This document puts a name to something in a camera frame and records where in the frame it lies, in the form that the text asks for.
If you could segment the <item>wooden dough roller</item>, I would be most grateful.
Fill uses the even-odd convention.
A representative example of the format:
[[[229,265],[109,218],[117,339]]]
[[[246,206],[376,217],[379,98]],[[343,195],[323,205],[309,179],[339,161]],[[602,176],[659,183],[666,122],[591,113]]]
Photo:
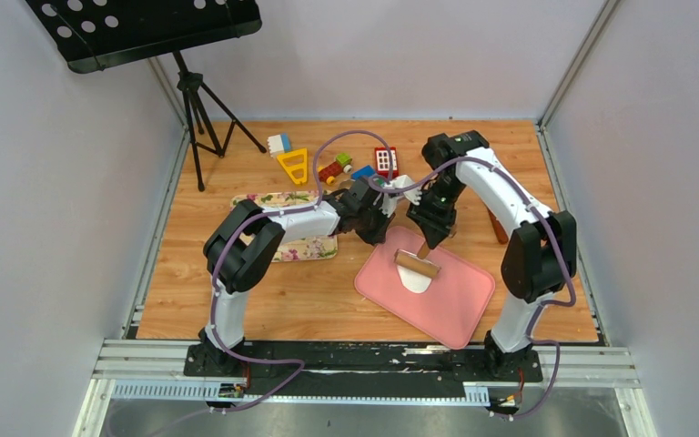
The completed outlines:
[[[461,259],[446,249],[432,249],[426,239],[410,229],[394,227],[388,233],[394,264],[406,274],[433,280],[454,269]]]

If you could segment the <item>white dough ball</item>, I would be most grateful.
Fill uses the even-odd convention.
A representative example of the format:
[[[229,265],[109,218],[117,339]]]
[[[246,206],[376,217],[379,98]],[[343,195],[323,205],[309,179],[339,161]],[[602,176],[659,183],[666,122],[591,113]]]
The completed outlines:
[[[402,266],[397,266],[397,271],[400,277],[402,286],[415,294],[424,293],[432,283],[432,278],[420,274],[419,272],[407,269]]]

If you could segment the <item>pink rectangular tray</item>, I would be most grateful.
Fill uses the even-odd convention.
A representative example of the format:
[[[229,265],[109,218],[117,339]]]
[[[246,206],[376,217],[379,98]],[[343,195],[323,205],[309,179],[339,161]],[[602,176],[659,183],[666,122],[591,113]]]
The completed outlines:
[[[470,341],[495,291],[493,276],[461,259],[422,294],[406,290],[386,241],[376,246],[354,280],[356,291],[451,349]]]

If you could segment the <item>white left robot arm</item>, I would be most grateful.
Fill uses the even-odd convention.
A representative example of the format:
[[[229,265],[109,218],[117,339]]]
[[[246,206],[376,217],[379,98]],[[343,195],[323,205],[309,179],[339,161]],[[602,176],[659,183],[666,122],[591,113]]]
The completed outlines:
[[[248,293],[266,275],[279,247],[311,237],[354,232],[365,243],[385,241],[400,195],[383,193],[369,178],[318,196],[310,203],[264,208],[241,200],[208,238],[203,253],[211,274],[211,310],[200,339],[210,348],[207,362],[221,376],[242,364]]]

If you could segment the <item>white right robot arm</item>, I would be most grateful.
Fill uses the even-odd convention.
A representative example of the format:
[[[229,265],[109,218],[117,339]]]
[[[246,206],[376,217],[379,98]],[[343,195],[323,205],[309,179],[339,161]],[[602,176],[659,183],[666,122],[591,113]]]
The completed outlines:
[[[553,211],[513,177],[487,139],[472,130],[450,137],[429,137],[421,154],[434,171],[420,203],[407,216],[434,249],[456,223],[456,203],[470,188],[508,237],[501,277],[508,290],[501,316],[488,333],[483,367],[495,380],[506,380],[520,367],[518,351],[532,344],[542,310],[556,304],[554,293],[573,288],[576,273],[576,220]]]

